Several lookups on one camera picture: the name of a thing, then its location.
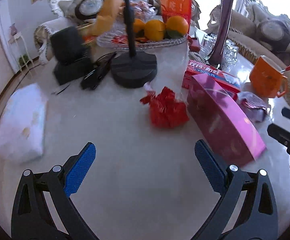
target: orange fruit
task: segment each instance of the orange fruit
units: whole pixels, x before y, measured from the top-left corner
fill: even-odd
[[[166,22],[166,29],[171,31],[177,31],[182,36],[188,32],[188,22],[182,16],[172,16]]]
[[[145,24],[145,37],[152,41],[161,41],[165,35],[165,23],[160,20],[150,20]]]
[[[145,29],[145,23],[140,19],[135,19],[133,24],[134,33],[139,33],[143,29]]]

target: orange mug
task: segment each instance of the orange mug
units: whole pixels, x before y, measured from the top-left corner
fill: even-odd
[[[258,58],[250,73],[251,84],[258,96],[279,98],[287,92],[287,77],[275,69],[275,66],[277,64],[267,56]]]

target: blue textured pad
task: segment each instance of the blue textured pad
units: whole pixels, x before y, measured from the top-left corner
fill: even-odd
[[[79,159],[76,161],[72,169],[66,176],[64,191],[67,197],[78,191],[80,184],[83,182],[90,166],[93,164],[96,157],[96,147],[90,144]]]
[[[202,166],[213,190],[222,196],[226,192],[226,175],[203,140],[199,140],[195,144],[195,156]]]

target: silver screw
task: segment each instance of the silver screw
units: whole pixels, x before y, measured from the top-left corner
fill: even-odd
[[[233,164],[231,166],[229,166],[229,169],[231,171],[238,171],[238,167],[236,165],[233,165]]]
[[[261,174],[262,176],[266,176],[267,172],[266,172],[266,170],[260,170],[260,174]]]
[[[30,170],[25,170],[23,174],[24,176],[28,176],[30,174]]]
[[[61,166],[56,165],[53,167],[53,172],[59,172],[61,169],[62,169]]]

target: mug handle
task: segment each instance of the mug handle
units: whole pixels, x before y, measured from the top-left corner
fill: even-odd
[[[280,97],[282,97],[282,96],[284,96],[285,94],[286,94],[286,92],[287,92],[287,77],[286,76],[282,76],[282,83],[283,83],[283,86],[284,86],[284,90],[281,92],[281,93],[279,93],[279,92],[277,92],[277,97],[278,98],[280,98]]]

